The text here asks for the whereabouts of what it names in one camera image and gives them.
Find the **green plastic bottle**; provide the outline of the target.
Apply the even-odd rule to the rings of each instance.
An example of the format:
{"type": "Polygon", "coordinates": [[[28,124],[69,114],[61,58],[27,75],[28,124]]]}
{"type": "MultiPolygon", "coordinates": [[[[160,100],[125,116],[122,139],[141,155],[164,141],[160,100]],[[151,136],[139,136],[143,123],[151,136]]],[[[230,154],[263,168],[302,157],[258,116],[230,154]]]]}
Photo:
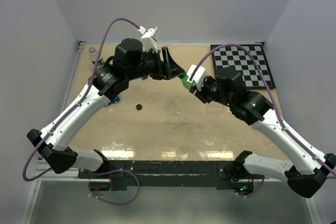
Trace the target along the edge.
{"type": "Polygon", "coordinates": [[[181,75],[179,75],[179,79],[182,82],[183,87],[185,87],[186,89],[190,89],[191,87],[195,86],[196,83],[194,81],[191,81],[187,75],[187,73],[183,73],[181,75]]]}

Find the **clear Pepsi bottle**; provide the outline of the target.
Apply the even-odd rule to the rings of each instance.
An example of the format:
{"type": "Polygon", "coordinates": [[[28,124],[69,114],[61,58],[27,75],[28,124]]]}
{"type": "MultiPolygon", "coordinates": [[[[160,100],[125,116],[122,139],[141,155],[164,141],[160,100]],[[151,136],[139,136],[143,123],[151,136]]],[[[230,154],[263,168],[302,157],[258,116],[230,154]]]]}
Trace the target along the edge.
{"type": "MultiPolygon", "coordinates": [[[[90,61],[94,65],[96,63],[98,51],[95,47],[90,47],[89,48],[89,56],[90,56],[90,61]]],[[[102,58],[100,57],[98,60],[98,65],[101,66],[103,64],[102,58]]]]}

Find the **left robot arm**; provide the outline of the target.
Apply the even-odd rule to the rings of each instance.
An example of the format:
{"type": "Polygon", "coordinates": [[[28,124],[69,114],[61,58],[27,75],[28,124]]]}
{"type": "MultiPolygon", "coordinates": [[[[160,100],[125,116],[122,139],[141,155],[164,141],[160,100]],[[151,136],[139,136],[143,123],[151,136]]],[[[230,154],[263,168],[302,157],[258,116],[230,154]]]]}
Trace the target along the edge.
{"type": "Polygon", "coordinates": [[[30,130],[27,138],[56,174],[73,167],[89,170],[97,178],[103,178],[109,171],[107,159],[96,150],[70,147],[73,137],[92,116],[126,90],[130,81],[146,76],[154,80],[171,80],[184,72],[167,47],[159,51],[144,50],[139,40],[124,39],[70,106],[48,126],[30,130]]]}

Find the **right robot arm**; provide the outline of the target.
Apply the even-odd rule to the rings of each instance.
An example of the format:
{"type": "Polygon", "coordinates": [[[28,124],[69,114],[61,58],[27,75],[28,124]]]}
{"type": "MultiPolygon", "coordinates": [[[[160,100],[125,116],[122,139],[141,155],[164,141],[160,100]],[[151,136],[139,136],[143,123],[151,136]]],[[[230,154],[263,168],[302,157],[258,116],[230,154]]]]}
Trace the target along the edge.
{"type": "Polygon", "coordinates": [[[211,77],[205,68],[191,65],[187,71],[190,93],[203,103],[225,105],[239,120],[268,137],[286,156],[274,159],[243,151],[234,160],[234,177],[261,175],[277,179],[298,195],[311,198],[335,168],[335,155],[309,144],[261,93],[247,90],[242,74],[233,67],[221,68],[211,77]]]}

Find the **black white chessboard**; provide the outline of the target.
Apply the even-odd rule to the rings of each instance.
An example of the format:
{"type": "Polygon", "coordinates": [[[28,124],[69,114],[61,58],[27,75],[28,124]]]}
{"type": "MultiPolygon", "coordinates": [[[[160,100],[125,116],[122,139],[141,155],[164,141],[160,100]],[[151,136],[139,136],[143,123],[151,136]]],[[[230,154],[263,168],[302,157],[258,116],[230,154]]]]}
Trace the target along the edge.
{"type": "MultiPolygon", "coordinates": [[[[259,69],[264,76],[270,89],[275,88],[275,83],[270,71],[267,57],[263,44],[242,44],[248,50],[254,60],[257,62],[259,69]]],[[[265,89],[265,85],[256,70],[250,57],[241,49],[235,46],[221,48],[212,53],[214,71],[221,68],[234,67],[240,72],[247,89],[265,89]]]]}

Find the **colourful toy car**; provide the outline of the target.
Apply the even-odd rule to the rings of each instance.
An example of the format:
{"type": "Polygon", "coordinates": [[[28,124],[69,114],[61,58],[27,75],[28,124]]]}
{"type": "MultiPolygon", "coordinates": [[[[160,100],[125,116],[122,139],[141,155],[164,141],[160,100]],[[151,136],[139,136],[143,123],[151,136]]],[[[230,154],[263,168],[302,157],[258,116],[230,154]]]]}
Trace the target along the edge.
{"type": "Polygon", "coordinates": [[[107,104],[107,106],[109,106],[111,104],[118,103],[118,102],[120,102],[120,97],[119,96],[117,96],[113,100],[109,101],[109,103],[107,104]]]}

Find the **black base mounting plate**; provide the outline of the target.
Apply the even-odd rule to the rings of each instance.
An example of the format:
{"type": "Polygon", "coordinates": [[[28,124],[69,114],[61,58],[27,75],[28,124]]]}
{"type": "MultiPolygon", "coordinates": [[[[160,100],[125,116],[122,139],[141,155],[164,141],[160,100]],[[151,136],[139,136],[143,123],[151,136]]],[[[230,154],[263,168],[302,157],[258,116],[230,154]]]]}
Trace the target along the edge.
{"type": "Polygon", "coordinates": [[[142,187],[213,187],[230,190],[235,183],[242,184],[250,178],[261,179],[241,168],[233,161],[132,161],[114,160],[105,164],[101,173],[117,170],[109,175],[98,175],[80,170],[78,177],[87,179],[92,189],[126,190],[136,187],[136,176],[142,187]]]}

